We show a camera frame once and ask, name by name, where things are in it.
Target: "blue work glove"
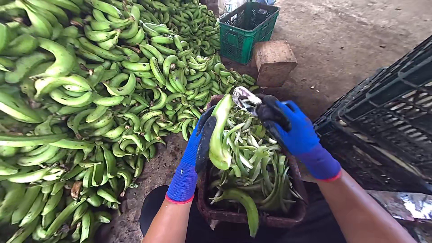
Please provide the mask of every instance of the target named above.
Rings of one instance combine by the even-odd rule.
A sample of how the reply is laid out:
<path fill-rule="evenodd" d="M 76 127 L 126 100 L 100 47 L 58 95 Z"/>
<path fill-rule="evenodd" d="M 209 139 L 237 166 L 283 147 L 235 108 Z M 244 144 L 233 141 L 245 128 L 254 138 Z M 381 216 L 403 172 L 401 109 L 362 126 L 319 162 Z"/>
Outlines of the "blue work glove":
<path fill-rule="evenodd" d="M 340 177 L 341 167 L 337 160 L 319 143 L 311 120 L 293 101 L 280 102 L 273 99 L 273 104 L 266 103 L 277 110 L 290 123 L 290 130 L 284 130 L 271 120 L 263 121 L 264 127 L 272 133 L 280 144 L 306 165 L 316 179 L 333 181 Z"/>
<path fill-rule="evenodd" d="M 212 106 L 201 115 L 189 138 L 165 197 L 173 203 L 185 204 L 194 198 L 197 174 L 206 167 L 210 138 L 216 126 L 216 117 L 211 116 L 214 108 Z"/>

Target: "forearm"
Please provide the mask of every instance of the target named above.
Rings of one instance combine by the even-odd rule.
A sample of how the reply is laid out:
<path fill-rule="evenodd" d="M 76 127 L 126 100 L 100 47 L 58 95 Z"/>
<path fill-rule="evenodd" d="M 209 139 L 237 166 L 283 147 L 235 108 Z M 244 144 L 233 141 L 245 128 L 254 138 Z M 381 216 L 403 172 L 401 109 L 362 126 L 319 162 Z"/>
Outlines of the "forearm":
<path fill-rule="evenodd" d="M 332 182 L 317 183 L 347 242 L 416 242 L 345 170 Z"/>
<path fill-rule="evenodd" d="M 186 239 L 191 205 L 192 201 L 176 204 L 165 199 L 154 217 L 143 243 L 183 243 Z"/>

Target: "plastic crate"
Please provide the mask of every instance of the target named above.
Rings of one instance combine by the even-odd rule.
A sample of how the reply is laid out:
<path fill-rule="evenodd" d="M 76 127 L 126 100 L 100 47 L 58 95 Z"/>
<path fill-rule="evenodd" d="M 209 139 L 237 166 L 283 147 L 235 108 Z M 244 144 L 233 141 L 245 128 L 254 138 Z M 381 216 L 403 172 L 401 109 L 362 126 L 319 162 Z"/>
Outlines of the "plastic crate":
<path fill-rule="evenodd" d="M 390 191 L 432 192 L 431 70 L 432 36 L 391 66 L 360 83 L 315 122 L 317 133 L 332 154 L 339 153 L 337 150 L 342 146 L 336 143 L 338 133 L 343 132 L 345 136 L 358 133 L 370 141 L 363 142 L 373 148 L 368 156 L 387 159 L 388 168 L 376 166 L 374 172 L 360 166 L 375 182 L 382 183 L 380 187 L 371 181 L 363 184 L 359 181 L 362 186 Z M 352 142 L 339 140 L 339 143 Z M 382 150 L 396 160 L 389 160 L 389 156 L 381 158 Z M 341 163 L 347 166 L 347 171 L 357 173 L 353 167 L 356 160 L 344 159 L 346 161 Z M 380 180 L 379 171 L 393 178 L 394 183 Z"/>
<path fill-rule="evenodd" d="M 219 20 L 220 54 L 241 64 L 252 57 L 256 42 L 270 40 L 279 9 L 247 2 Z"/>

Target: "concrete ground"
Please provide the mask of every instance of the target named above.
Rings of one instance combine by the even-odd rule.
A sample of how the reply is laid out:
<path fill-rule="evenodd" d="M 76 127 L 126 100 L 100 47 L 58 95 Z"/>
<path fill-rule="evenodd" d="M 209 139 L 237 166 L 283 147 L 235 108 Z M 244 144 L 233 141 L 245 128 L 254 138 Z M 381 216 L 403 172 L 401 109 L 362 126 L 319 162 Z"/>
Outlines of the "concrete ground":
<path fill-rule="evenodd" d="M 281 88 L 266 93 L 294 100 L 312 120 L 376 69 L 388 66 L 431 35 L 429 0 L 278 0 L 272 40 L 287 40 L 299 64 Z M 256 75 L 249 66 L 236 70 Z M 103 227 L 102 242 L 139 242 L 145 196 L 168 185 L 186 147 L 181 134 L 166 139 L 129 189 L 122 215 Z"/>

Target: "black plastic crate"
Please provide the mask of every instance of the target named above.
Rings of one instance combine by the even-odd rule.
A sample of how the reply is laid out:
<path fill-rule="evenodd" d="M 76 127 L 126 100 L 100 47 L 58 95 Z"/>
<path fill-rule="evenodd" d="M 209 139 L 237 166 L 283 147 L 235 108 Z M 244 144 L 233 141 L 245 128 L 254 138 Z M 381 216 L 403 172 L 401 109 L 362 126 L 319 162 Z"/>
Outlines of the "black plastic crate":
<path fill-rule="evenodd" d="M 364 189 L 432 193 L 427 180 L 398 165 L 378 143 L 343 121 L 327 120 L 317 133 L 325 133 L 320 137 L 323 147 Z"/>
<path fill-rule="evenodd" d="M 370 181 L 362 176 L 363 186 L 380 189 L 372 183 L 379 182 L 383 185 L 381 190 L 432 192 L 432 186 L 427 184 L 432 183 L 432 36 L 336 101 L 315 122 L 315 128 L 330 150 L 339 149 L 336 133 L 351 136 L 351 132 L 357 132 L 380 148 L 374 149 L 366 143 L 365 146 L 373 148 L 368 156 L 380 157 L 383 153 L 379 150 L 384 150 L 395 156 L 396 161 L 404 162 L 389 160 L 386 166 L 393 169 L 387 171 L 385 166 L 378 166 L 377 171 L 360 166 L 357 169 L 365 169 L 363 174 L 375 178 Z M 349 167 L 355 161 L 345 159 L 342 163 L 351 170 L 349 173 L 357 173 L 354 167 Z M 377 178 L 380 170 L 393 182 L 383 184 Z"/>

